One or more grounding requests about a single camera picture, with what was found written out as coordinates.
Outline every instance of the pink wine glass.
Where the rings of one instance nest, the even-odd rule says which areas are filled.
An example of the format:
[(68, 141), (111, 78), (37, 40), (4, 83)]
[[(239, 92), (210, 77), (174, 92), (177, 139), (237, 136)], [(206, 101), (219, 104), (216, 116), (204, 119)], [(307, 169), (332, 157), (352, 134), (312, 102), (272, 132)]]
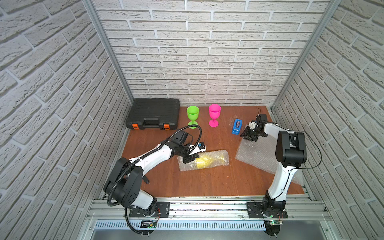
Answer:
[(209, 126), (211, 127), (217, 127), (218, 122), (215, 121), (220, 116), (221, 107), (217, 104), (212, 104), (209, 106), (209, 116), (212, 118), (212, 120), (209, 121)]

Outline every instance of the white brick wall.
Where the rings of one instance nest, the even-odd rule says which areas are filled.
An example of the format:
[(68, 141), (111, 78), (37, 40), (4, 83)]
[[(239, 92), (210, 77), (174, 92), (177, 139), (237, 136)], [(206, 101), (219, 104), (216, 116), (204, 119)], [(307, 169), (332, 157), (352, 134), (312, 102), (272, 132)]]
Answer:
[(0, 1), (0, 239), (75, 239), (130, 104), (79, 0)]
[(303, 172), (343, 239), (384, 238), (383, 12), (382, 1), (343, 0), (274, 112), (321, 147), (323, 164)]
[(134, 97), (245, 106), (273, 102), (328, 1), (94, 3)]

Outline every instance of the bubble wrap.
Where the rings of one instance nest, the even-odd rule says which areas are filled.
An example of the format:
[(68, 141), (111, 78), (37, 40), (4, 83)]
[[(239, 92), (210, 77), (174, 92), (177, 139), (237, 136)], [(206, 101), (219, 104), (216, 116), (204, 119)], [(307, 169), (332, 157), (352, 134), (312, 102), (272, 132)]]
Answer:
[(180, 171), (197, 170), (209, 167), (228, 166), (229, 156), (226, 150), (199, 152), (199, 158), (189, 163), (183, 163), (183, 157), (178, 156)]
[[(277, 139), (273, 137), (259, 137), (257, 142), (242, 139), (237, 149), (236, 159), (274, 174), (279, 163), (275, 157), (276, 142)], [(301, 169), (296, 171), (292, 182), (303, 184)]]

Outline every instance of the wooden table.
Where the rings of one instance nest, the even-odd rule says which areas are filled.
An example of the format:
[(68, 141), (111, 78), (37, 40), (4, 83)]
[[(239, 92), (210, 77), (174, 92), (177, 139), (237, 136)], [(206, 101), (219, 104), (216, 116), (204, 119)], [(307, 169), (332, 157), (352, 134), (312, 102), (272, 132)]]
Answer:
[[(268, 120), (271, 121), (265, 106), (222, 107), (221, 115), (217, 119), (219, 126), (213, 128), (208, 125), (211, 119), (208, 107), (199, 107), (199, 118), (196, 121), (203, 131), (200, 141), (206, 144), (207, 152), (227, 150), (229, 166), (180, 172), (177, 156), (174, 156), (149, 171), (146, 176), (150, 183), (143, 181), (141, 189), (155, 197), (264, 195), (274, 175), (236, 160), (236, 151), (242, 138), (232, 134), (234, 120), (243, 120), (243, 131), (245, 125), (256, 118), (258, 108), (262, 114), (267, 114)], [(187, 107), (180, 107), (178, 127), (184, 127), (188, 122)], [(199, 129), (185, 131), (191, 133), (196, 141)], [(122, 156), (127, 159), (137, 157), (174, 132), (175, 130), (159, 129), (131, 130)], [(303, 193), (300, 185), (291, 183), (288, 194)]]

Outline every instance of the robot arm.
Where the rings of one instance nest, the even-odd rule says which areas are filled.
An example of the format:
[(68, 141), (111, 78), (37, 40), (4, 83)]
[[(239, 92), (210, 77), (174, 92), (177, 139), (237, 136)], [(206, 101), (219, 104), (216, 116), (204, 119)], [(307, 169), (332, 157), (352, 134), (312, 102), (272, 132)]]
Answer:
[(121, 204), (130, 209), (139, 207), (145, 215), (152, 215), (154, 213), (156, 198), (140, 189), (143, 176), (159, 163), (172, 158), (174, 155), (182, 156), (183, 162), (188, 163), (199, 158), (199, 152), (206, 150), (203, 142), (198, 142), (195, 145), (183, 145), (189, 134), (182, 131), (182, 129), (162, 141), (154, 149), (138, 157), (129, 160), (121, 158), (116, 162), (104, 185), (104, 191), (111, 194), (111, 197), (117, 201), (116, 204)]
[(270, 123), (265, 114), (259, 114), (256, 121), (251, 121), (240, 136), (250, 141), (257, 141), (258, 137), (277, 139), (275, 156), (279, 164), (273, 182), (263, 198), (263, 210), (283, 211), (292, 178), (307, 159), (304, 134)]

